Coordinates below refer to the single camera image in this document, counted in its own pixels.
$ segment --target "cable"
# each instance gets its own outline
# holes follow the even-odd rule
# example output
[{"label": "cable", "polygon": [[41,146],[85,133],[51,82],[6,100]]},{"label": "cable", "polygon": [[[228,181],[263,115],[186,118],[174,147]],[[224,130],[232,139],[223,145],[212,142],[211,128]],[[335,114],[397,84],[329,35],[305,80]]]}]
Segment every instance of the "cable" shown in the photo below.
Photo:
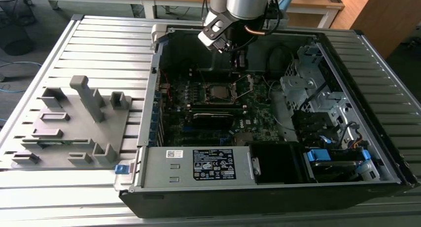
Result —
[{"label": "cable", "polygon": [[276,83],[278,81],[274,81],[270,86],[268,86],[268,92],[267,92],[267,99],[270,99],[270,91],[271,91],[271,86],[274,86],[274,83]]},{"label": "cable", "polygon": [[268,85],[268,83],[267,83],[267,81],[266,81],[266,79],[264,79],[264,76],[262,76],[262,79],[263,79],[266,85],[270,87],[270,85]]},{"label": "cable", "polygon": [[204,3],[206,3],[206,10],[208,9],[208,7],[207,7],[207,0],[203,0],[203,2],[202,2],[202,12],[200,12],[200,21],[203,20],[203,8],[204,8]]},{"label": "cable", "polygon": [[25,90],[21,90],[21,91],[9,91],[9,90],[4,90],[4,89],[0,89],[1,92],[5,92],[5,93],[23,93]]},{"label": "cable", "polygon": [[315,96],[321,93],[322,89],[327,86],[327,82],[325,82],[318,89],[315,90],[315,92],[311,94],[311,96],[309,96],[309,98],[303,101],[303,103],[301,104],[298,110],[301,110],[303,108],[303,106],[315,98]]},{"label": "cable", "polygon": [[337,148],[338,149],[341,148],[341,145],[342,145],[342,140],[345,138],[346,130],[347,130],[349,126],[351,126],[353,124],[357,124],[357,123],[354,121],[349,121],[349,123],[345,125],[339,140],[337,141]]},{"label": "cable", "polygon": [[239,47],[236,47],[236,48],[234,48],[231,50],[226,50],[226,52],[235,52],[235,51],[242,50],[246,46],[248,46],[254,42],[255,39],[256,39],[256,36],[252,36],[250,38],[250,40],[242,46],[239,46]]},{"label": "cable", "polygon": [[349,146],[349,148],[357,148],[358,143],[362,141],[362,134],[355,129],[355,134],[358,134],[358,139],[353,142],[353,144]]},{"label": "cable", "polygon": [[267,54],[266,54],[266,69],[264,69],[264,72],[270,72],[270,58],[275,52],[276,49],[286,49],[290,53],[290,56],[291,56],[291,61],[294,61],[295,57],[294,57],[294,52],[293,50],[290,49],[290,47],[287,47],[283,43],[278,43],[276,45],[274,45],[271,48],[268,48],[267,50]]},{"label": "cable", "polygon": [[208,0],[204,0],[204,5],[206,5],[206,11],[210,12],[210,8],[208,8]]},{"label": "cable", "polygon": [[39,67],[41,67],[41,64],[40,63],[36,63],[36,62],[31,62],[31,61],[16,61],[16,62],[8,62],[2,65],[0,65],[0,68],[6,66],[6,65],[12,65],[12,64],[35,64],[37,65]]},{"label": "cable", "polygon": [[179,17],[178,17],[178,19],[179,19],[179,18],[182,18],[182,17],[184,17],[188,11],[190,11],[190,7],[187,8],[187,10],[186,10],[184,14],[183,14],[182,16],[179,16]]},{"label": "cable", "polygon": [[[268,92],[267,92],[267,99],[270,99],[270,91],[271,91],[271,86],[274,85],[274,83],[275,83],[276,81],[274,81],[272,83],[271,83],[271,85],[270,85],[270,87],[268,87]],[[278,119],[276,119],[276,117],[274,116],[274,119],[275,119],[275,121],[276,121],[276,123],[278,123],[278,125],[280,125],[280,127],[282,128],[284,128],[286,130],[291,130],[291,131],[294,131],[295,132],[295,130],[294,129],[291,129],[291,128],[288,128],[288,127],[286,127],[279,121],[278,121]]]},{"label": "cable", "polygon": [[172,10],[179,8],[179,6],[175,7],[175,8],[171,8],[170,6],[167,6],[167,7],[168,7],[168,9],[172,9]]},{"label": "cable", "polygon": [[279,4],[278,4],[278,0],[274,0],[274,2],[275,2],[275,5],[276,5],[276,13],[278,13],[278,15],[276,15],[276,24],[275,24],[275,27],[271,29],[271,30],[268,30],[268,31],[262,31],[262,30],[252,30],[247,25],[244,26],[244,29],[246,29],[246,31],[250,33],[250,34],[252,34],[252,35],[260,35],[260,36],[267,36],[267,35],[271,35],[274,32],[275,32],[275,30],[278,29],[278,26],[279,26],[279,23],[280,23],[280,11],[279,11]]}]

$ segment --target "warning label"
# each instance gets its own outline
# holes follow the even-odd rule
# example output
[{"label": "warning label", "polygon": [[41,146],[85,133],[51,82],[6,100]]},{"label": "warning label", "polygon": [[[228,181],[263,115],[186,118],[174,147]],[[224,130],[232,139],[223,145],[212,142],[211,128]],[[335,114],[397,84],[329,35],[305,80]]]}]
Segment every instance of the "warning label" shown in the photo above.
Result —
[{"label": "warning label", "polygon": [[232,149],[192,150],[195,180],[235,179]]}]

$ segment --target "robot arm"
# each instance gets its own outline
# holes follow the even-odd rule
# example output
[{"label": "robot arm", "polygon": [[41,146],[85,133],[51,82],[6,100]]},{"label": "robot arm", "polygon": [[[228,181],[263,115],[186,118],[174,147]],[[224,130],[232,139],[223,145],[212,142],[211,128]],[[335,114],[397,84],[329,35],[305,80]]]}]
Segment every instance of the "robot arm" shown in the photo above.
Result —
[{"label": "robot arm", "polygon": [[[256,36],[270,35],[284,18],[291,0],[211,0],[210,12],[199,39],[206,47],[220,53],[242,54]],[[262,30],[264,21],[275,20],[270,30]]]}]

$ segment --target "desk leg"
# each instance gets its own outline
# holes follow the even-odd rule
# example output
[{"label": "desk leg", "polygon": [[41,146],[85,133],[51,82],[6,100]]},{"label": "desk leg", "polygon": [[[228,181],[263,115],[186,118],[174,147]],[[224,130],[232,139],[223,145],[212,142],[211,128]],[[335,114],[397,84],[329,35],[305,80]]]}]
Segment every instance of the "desk leg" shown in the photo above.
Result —
[{"label": "desk leg", "polygon": [[144,17],[147,19],[156,19],[156,6],[154,0],[141,0],[144,8]]},{"label": "desk leg", "polygon": [[57,0],[49,0],[48,1],[49,3],[49,6],[53,10],[57,10],[60,7],[59,7],[59,1]]},{"label": "desk leg", "polygon": [[166,14],[171,14],[171,9],[170,9],[170,6],[168,6],[168,5],[166,5],[166,6],[164,6],[164,8],[166,8]]},{"label": "desk leg", "polygon": [[318,28],[322,28],[322,29],[330,28],[330,25],[335,19],[337,13],[338,13],[337,9],[327,10],[327,13],[323,15],[322,20],[318,24]]}]

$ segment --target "slotted metal surface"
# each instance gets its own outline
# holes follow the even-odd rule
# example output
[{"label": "slotted metal surface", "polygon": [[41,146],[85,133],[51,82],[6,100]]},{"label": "slotted metal surface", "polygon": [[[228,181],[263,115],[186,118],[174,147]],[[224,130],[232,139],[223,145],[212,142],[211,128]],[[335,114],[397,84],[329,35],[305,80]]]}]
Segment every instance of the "slotted metal surface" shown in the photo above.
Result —
[{"label": "slotted metal surface", "polygon": [[[1,148],[8,149],[13,137],[25,135],[44,107],[35,99],[41,87],[65,87],[75,74],[87,75],[89,86],[100,88],[103,95],[119,89],[133,97],[125,126],[121,157],[131,159],[141,117],[144,87],[151,60],[149,32],[156,23],[198,25],[187,21],[144,20],[85,16],[72,21],[52,50],[44,66],[24,94],[1,135]],[[294,31],[309,29],[293,28]],[[353,31],[311,29],[323,32],[347,66],[377,117],[401,149],[411,170],[421,176],[421,117],[419,107],[406,94],[393,72],[383,65],[361,36]],[[101,225],[227,225],[305,221],[311,224],[345,226],[351,218],[367,224],[375,218],[391,219],[421,213],[421,188],[394,197],[370,200],[346,210],[287,213],[282,215],[247,215],[200,219],[152,219],[135,217],[113,190],[113,172],[108,170],[6,171],[0,172],[1,226],[101,226]]]}]

